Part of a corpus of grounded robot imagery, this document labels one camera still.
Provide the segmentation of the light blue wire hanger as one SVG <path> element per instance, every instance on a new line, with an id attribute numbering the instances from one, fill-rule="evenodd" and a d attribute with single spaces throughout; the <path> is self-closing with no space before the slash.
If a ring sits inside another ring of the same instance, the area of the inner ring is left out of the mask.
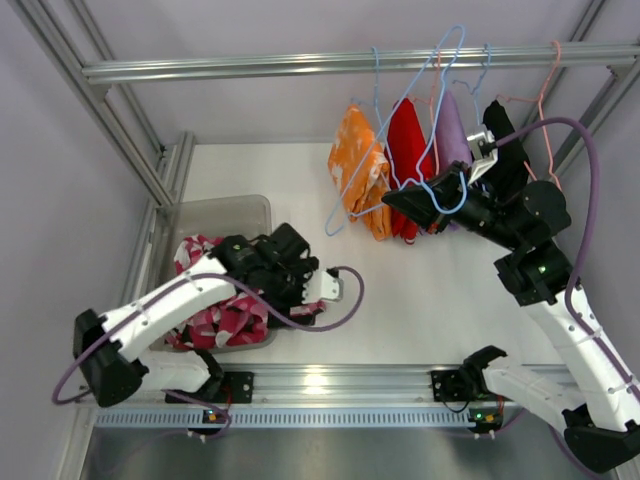
<path id="1" fill-rule="evenodd" d="M 391 237 L 411 245 L 422 228 L 405 215 L 382 202 L 384 194 L 416 186 L 420 192 L 439 171 L 436 129 L 447 94 L 446 76 L 455 65 L 464 43 L 466 30 L 451 27 L 441 38 L 405 91 L 387 115 L 379 106 L 379 82 L 374 82 L 373 101 L 369 103 L 377 117 L 372 126 L 362 111 L 362 101 L 354 99 L 347 107 L 336 131 L 327 167 L 338 191 L 338 199 L 325 220 L 329 237 L 340 233 L 349 222 L 360 221 L 377 241 Z M 416 110 L 413 90 L 427 67 L 435 67 L 429 109 L 431 130 L 423 132 Z"/>

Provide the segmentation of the pink camouflage trousers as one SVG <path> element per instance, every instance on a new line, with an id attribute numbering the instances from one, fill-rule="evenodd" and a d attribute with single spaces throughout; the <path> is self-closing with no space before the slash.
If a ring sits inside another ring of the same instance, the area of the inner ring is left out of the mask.
<path id="1" fill-rule="evenodd" d="M 186 237 L 178 246 L 174 256 L 177 274 L 184 273 L 205 253 L 210 253 L 224 240 L 231 237 L 208 238 L 203 235 Z M 310 256 L 310 246 L 306 240 L 292 240 L 293 250 L 289 255 L 293 260 L 315 259 Z M 326 310 L 324 302 L 303 304 L 313 309 L 313 325 L 316 316 Z M 235 348 L 266 342 L 270 331 L 289 328 L 257 300 L 246 293 L 239 293 L 231 299 L 211 305 L 201 310 L 174 328 L 166 335 L 165 341 L 177 350 Z"/>

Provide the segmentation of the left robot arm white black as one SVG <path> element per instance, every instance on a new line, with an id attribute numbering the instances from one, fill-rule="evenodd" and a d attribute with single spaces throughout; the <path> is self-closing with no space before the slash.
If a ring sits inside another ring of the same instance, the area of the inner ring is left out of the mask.
<path id="1" fill-rule="evenodd" d="M 260 343 L 271 320 L 311 330 L 323 303 L 340 294 L 333 272 L 321 269 L 288 223 L 254 239 L 191 237 L 182 249 L 165 284 L 117 309 L 76 317 L 74 366 L 99 406 L 142 391 L 212 401 L 224 379 L 213 349 Z"/>

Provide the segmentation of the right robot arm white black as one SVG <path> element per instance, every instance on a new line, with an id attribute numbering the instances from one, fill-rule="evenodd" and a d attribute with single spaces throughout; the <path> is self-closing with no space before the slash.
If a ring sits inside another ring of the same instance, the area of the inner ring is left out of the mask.
<path id="1" fill-rule="evenodd" d="M 571 224 L 562 192 L 533 181 L 506 202 L 467 186 L 455 162 L 425 187 L 387 192 L 386 205 L 422 227 L 455 223 L 501 247 L 497 276 L 542 329 L 577 387 L 566 389 L 487 346 L 432 377 L 441 402 L 514 400 L 561 434 L 572 454 L 606 473 L 639 454 L 639 383 L 593 314 L 573 265 L 554 242 Z"/>

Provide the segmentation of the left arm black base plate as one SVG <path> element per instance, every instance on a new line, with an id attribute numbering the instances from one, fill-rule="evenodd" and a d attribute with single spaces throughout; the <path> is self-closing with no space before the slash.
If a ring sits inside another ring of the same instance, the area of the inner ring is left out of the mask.
<path id="1" fill-rule="evenodd" d="M 212 375 L 195 392 L 163 390 L 167 403 L 249 404 L 254 390 L 254 373 L 223 372 Z"/>

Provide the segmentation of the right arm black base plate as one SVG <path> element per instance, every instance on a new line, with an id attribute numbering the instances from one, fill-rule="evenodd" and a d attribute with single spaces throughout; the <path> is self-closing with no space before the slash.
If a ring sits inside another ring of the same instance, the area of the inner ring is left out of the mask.
<path id="1" fill-rule="evenodd" d="M 442 403 L 497 401 L 478 373 L 464 368 L 433 370 L 430 372 L 434 398 Z"/>

